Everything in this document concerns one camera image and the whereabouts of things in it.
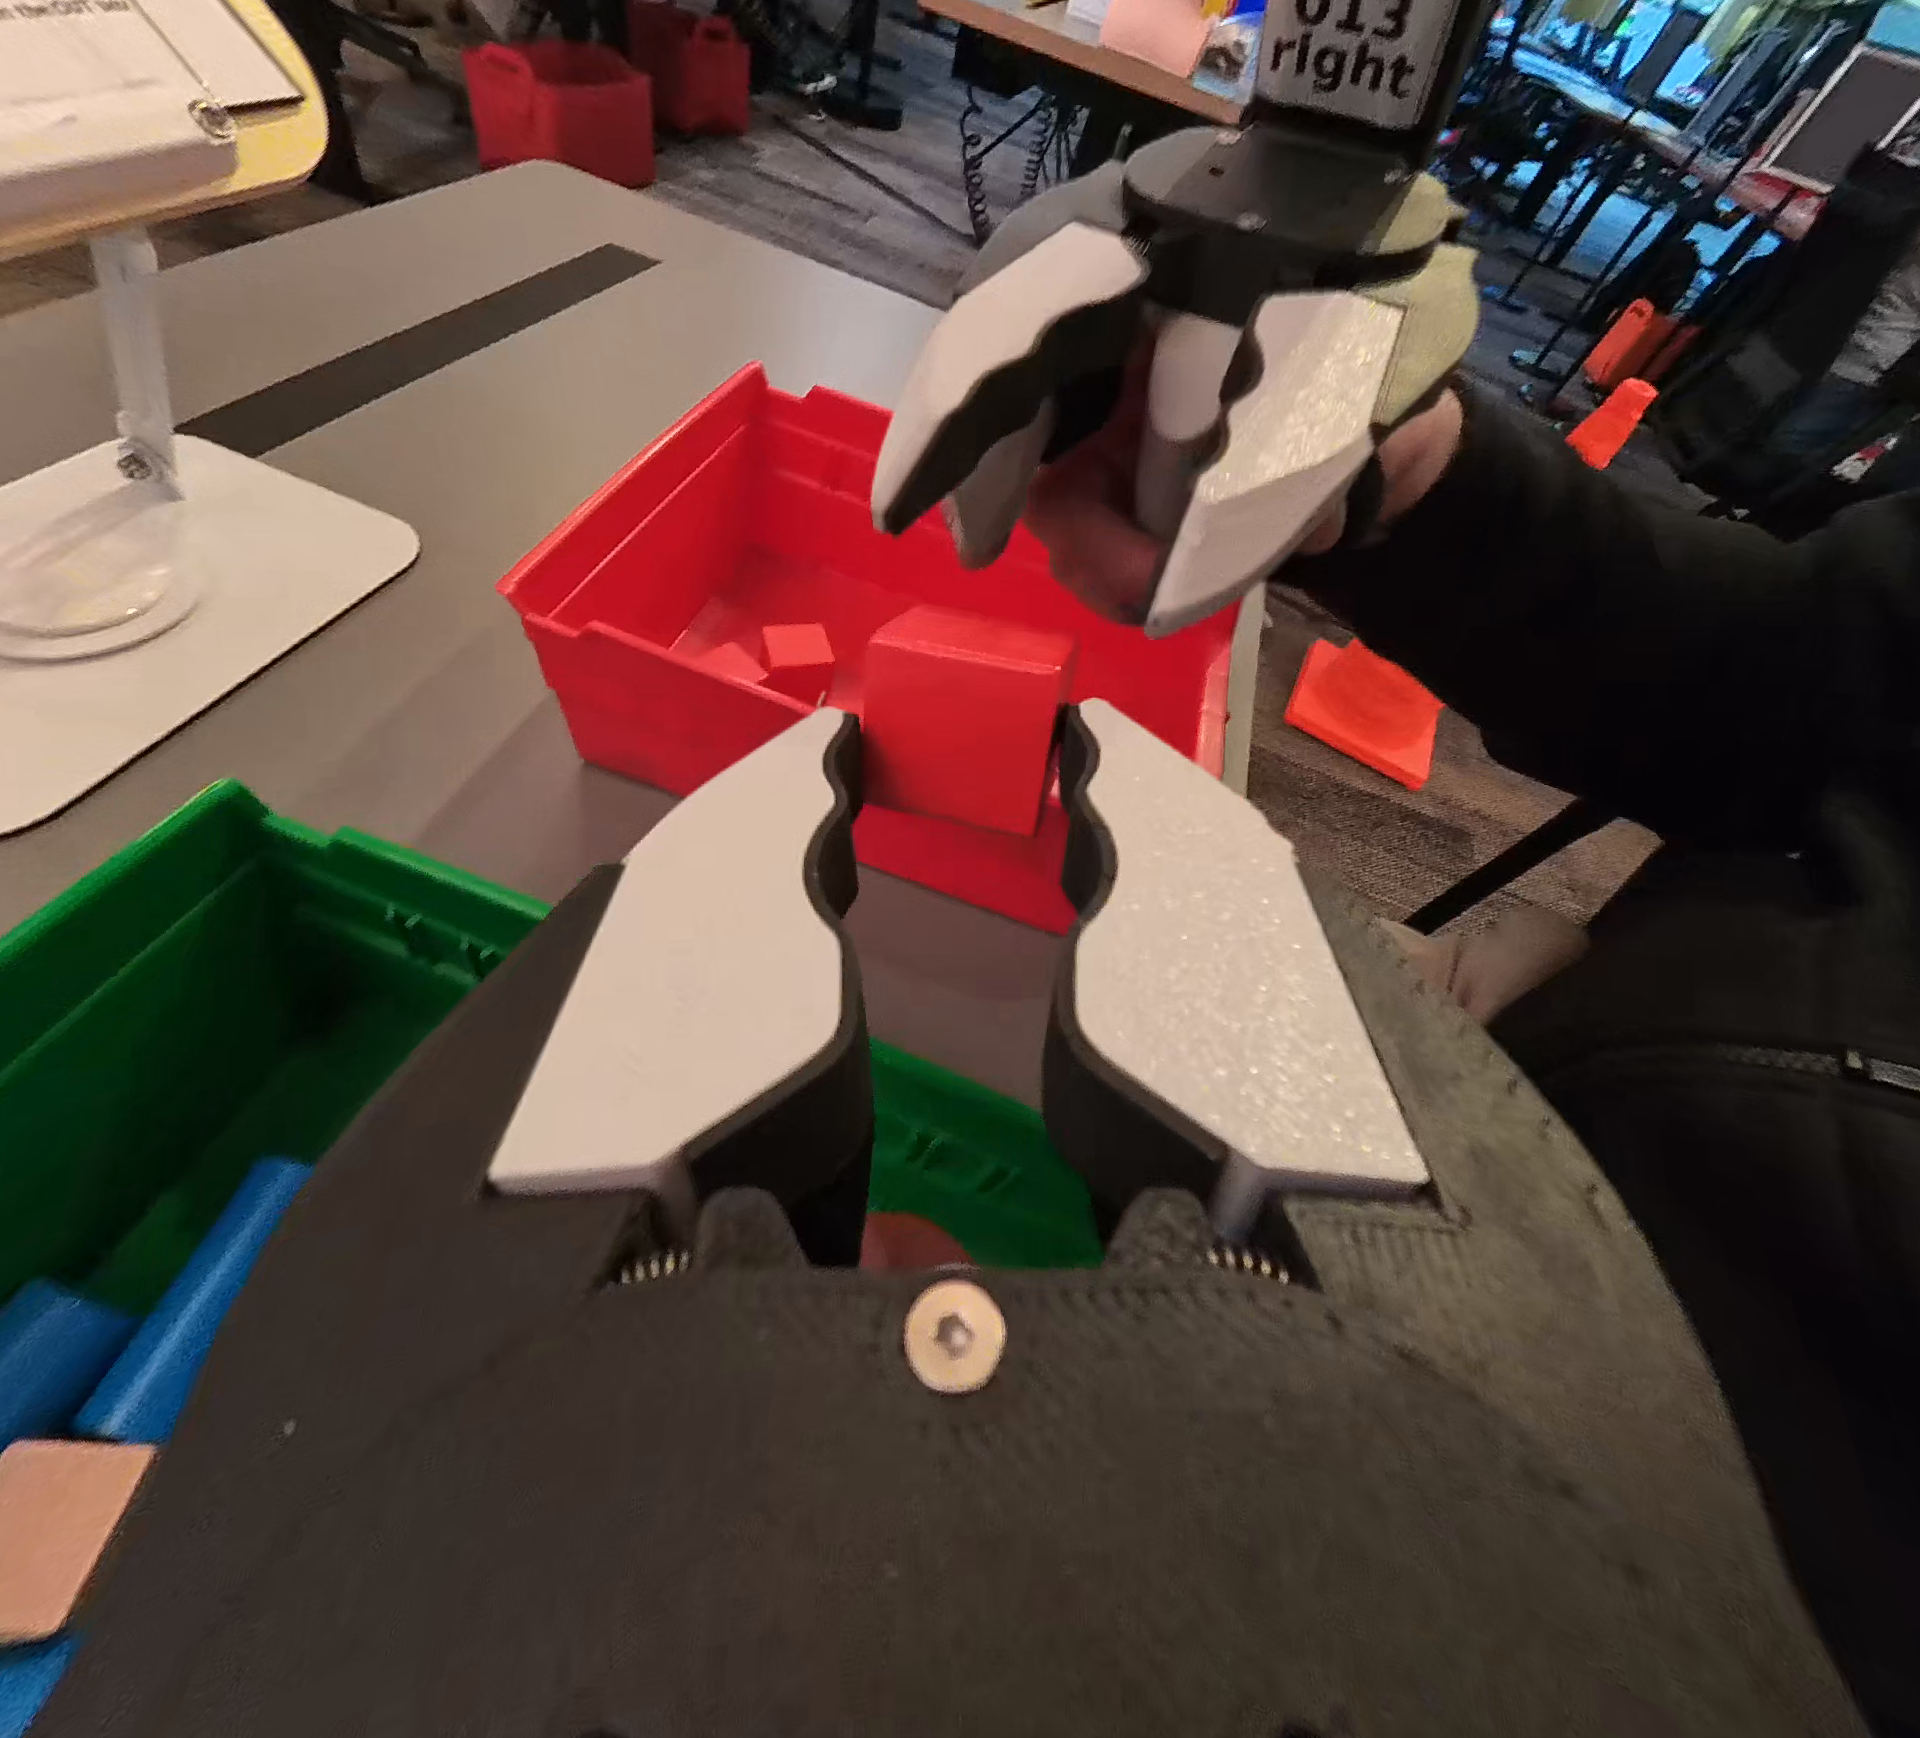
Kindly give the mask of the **blue wooden cylinder block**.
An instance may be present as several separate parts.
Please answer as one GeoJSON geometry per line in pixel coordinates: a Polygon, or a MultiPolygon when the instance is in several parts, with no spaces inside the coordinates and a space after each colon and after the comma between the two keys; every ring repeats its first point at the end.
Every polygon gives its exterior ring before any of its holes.
{"type": "Polygon", "coordinates": [[[310,1172],[309,1162],[289,1157],[265,1157],[248,1171],[72,1417],[78,1438],[171,1440],[221,1323],[310,1172]]]}
{"type": "Polygon", "coordinates": [[[63,1438],[127,1349],[138,1319],[50,1279],[2,1308],[2,1448],[63,1438]]]}
{"type": "Polygon", "coordinates": [[[76,1640],[68,1634],[2,1647],[2,1735],[18,1738],[29,1734],[54,1688],[60,1684],[74,1647],[76,1640]]]}

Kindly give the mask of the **red wooden cube block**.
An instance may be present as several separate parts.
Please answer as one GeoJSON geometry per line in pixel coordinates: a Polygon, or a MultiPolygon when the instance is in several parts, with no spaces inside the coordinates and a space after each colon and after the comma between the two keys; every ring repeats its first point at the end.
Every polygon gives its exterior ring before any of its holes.
{"type": "Polygon", "coordinates": [[[863,667],[863,785],[893,811],[1037,832],[1078,644],[941,605],[880,627],[863,667]]]}

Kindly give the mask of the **black tape strip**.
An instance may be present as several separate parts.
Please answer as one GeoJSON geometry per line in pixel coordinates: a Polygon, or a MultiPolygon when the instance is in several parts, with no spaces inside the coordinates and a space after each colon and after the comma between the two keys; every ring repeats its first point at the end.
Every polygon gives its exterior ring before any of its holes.
{"type": "Polygon", "coordinates": [[[653,255],[629,246],[595,246],[193,416],[183,426],[183,436],[252,459],[267,456],[565,310],[575,310],[655,264],[653,255]]]}

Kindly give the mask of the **red plastic bin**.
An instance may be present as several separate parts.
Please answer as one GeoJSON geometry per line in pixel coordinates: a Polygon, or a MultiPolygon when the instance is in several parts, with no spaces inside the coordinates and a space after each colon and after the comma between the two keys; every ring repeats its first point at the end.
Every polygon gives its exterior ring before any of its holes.
{"type": "MultiPolygon", "coordinates": [[[[802,397],[747,364],[660,433],[498,582],[588,765],[696,791],[803,715],[862,718],[876,630],[941,605],[1078,644],[1068,703],[1105,698],[1245,791],[1261,620],[1249,605],[1153,641],[1103,620],[1017,531],[987,568],[957,563],[940,515],[878,533],[872,491],[891,415],[826,387],[802,397]],[[766,684],[765,624],[819,623],[837,669],[819,703],[766,684]]],[[[1068,820],[1051,744],[1026,839],[868,801],[859,859],[956,900],[1062,932],[1068,820]]]]}

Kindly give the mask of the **red fabric bag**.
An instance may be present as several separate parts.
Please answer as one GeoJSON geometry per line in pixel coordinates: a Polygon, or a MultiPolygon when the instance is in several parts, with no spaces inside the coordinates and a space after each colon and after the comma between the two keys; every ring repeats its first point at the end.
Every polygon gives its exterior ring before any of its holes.
{"type": "Polygon", "coordinates": [[[617,50],[486,42],[463,69],[481,169],[553,161],[622,187],[655,182],[653,80],[617,50]]]}
{"type": "Polygon", "coordinates": [[[745,136],[751,50],[733,21],[680,0],[626,0],[625,55],[649,80],[655,131],[745,136]]]}

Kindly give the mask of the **wooden background table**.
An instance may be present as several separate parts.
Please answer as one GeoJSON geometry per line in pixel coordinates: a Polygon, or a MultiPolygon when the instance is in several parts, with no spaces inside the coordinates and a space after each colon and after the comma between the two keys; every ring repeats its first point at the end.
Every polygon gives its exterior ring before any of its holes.
{"type": "Polygon", "coordinates": [[[1068,15],[1064,0],[918,0],[941,21],[980,34],[1016,52],[1028,69],[1065,74],[1065,92],[1112,88],[1212,124],[1237,124],[1252,106],[1252,69],[1235,80],[1184,76],[1153,67],[1098,42],[1093,29],[1068,15]]]}

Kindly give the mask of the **green plastic bin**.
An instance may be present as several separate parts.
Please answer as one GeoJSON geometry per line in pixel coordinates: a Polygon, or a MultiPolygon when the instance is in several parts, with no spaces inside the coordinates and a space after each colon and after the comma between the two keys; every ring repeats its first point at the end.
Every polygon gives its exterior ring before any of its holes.
{"type": "MultiPolygon", "coordinates": [[[[412,1347],[568,1316],[622,1197],[478,1194],[572,979],[588,911],[430,1047],[426,1097],[376,1095],[544,911],[373,839],[204,791],[5,938],[5,1303],[31,1279],[144,1316],[248,1171],[315,1185],[261,1288],[299,1317],[404,1317],[412,1347]]],[[[873,1047],[872,1203],[987,1270],[1098,1265],[1087,1186],[1021,1100],[873,1047]]]]}

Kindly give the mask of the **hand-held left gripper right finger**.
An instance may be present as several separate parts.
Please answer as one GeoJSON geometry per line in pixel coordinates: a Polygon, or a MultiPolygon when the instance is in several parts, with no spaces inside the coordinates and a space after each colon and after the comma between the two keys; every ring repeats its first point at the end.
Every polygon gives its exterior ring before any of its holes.
{"type": "Polygon", "coordinates": [[[1171,1189],[1248,1243],[1284,1197],[1425,1197],[1292,842],[1105,698],[1064,708],[1058,775],[1074,919],[1041,1110],[1096,1212],[1171,1189]]]}

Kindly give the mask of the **white sign stand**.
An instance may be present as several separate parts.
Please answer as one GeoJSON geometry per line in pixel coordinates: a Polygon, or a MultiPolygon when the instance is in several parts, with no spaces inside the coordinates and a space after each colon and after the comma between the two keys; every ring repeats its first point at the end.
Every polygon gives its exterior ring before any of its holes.
{"type": "Polygon", "coordinates": [[[103,787],[420,553],[395,515],[178,430],[153,237],[89,249],[115,433],[2,493],[5,837],[103,787]]]}

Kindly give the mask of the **person's beige trousers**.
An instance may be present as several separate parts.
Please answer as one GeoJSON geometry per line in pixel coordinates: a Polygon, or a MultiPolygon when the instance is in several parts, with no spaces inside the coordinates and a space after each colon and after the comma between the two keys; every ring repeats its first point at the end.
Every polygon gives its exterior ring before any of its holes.
{"type": "Polygon", "coordinates": [[[1418,932],[1378,920],[1430,991],[1490,1027],[1504,1008],[1570,969],[1589,949],[1586,925],[1533,905],[1502,909],[1474,928],[1418,932]]]}

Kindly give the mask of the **computer monitor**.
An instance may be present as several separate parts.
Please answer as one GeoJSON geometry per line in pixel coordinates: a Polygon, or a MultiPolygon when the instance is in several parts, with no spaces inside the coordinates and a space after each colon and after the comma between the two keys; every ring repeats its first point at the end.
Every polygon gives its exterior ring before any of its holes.
{"type": "Polygon", "coordinates": [[[1801,111],[1783,121],[1760,169],[1813,192],[1834,190],[1872,150],[1885,148],[1919,108],[1919,55],[1860,42],[1801,111]]]}

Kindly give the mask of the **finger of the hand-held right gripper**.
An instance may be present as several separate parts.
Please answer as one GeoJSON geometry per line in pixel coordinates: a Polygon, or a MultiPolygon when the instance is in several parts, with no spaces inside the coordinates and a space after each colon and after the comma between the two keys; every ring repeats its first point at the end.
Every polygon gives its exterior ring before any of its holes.
{"type": "Polygon", "coordinates": [[[1245,326],[1166,311],[1142,430],[1151,639],[1234,605],[1324,521],[1371,455],[1401,327],[1351,290],[1272,293],[1245,326]]]}
{"type": "Polygon", "coordinates": [[[878,455],[872,513],[902,537],[940,511],[965,568],[1005,551],[1064,394],[1132,355],[1147,264],[1121,231],[1074,220],[934,324],[878,455]]]}

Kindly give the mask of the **person's right forearm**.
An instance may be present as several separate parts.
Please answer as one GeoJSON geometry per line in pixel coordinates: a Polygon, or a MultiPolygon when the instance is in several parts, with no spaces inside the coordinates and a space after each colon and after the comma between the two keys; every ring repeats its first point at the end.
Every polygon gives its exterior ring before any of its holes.
{"type": "Polygon", "coordinates": [[[1425,493],[1300,587],[1504,765],[1657,837],[1802,852],[1916,898],[1916,493],[1781,540],[1584,464],[1456,380],[1425,493]]]}

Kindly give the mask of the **person's right hand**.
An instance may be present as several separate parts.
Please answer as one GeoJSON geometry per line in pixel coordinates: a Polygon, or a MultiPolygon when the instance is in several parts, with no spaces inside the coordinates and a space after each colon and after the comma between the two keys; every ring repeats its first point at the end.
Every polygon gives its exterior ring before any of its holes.
{"type": "MultiPolygon", "coordinates": [[[[1119,230],[1123,164],[1070,177],[1013,210],[956,283],[965,296],[1072,220],[1119,230]]],[[[1098,616],[1142,627],[1164,567],[1166,543],[1139,521],[1139,445],[1147,430],[1153,326],[1143,326],[1121,374],[1091,380],[1086,405],[1064,405],[1055,440],[1028,493],[1024,522],[1045,553],[1054,578],[1098,616]]],[[[1458,452],[1466,406],[1456,380],[1436,387],[1418,413],[1375,434],[1371,468],[1292,553],[1290,563],[1337,551],[1348,538],[1371,543],[1442,478],[1458,452]]]]}

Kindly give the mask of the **person's black jacket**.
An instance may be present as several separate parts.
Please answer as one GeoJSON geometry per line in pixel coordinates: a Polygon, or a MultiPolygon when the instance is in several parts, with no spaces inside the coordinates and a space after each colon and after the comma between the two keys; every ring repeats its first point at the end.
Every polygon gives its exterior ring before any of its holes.
{"type": "Polygon", "coordinates": [[[1492,1022],[1654,1250],[1874,1734],[1919,1725],[1916,827],[1666,849],[1492,1022]]]}

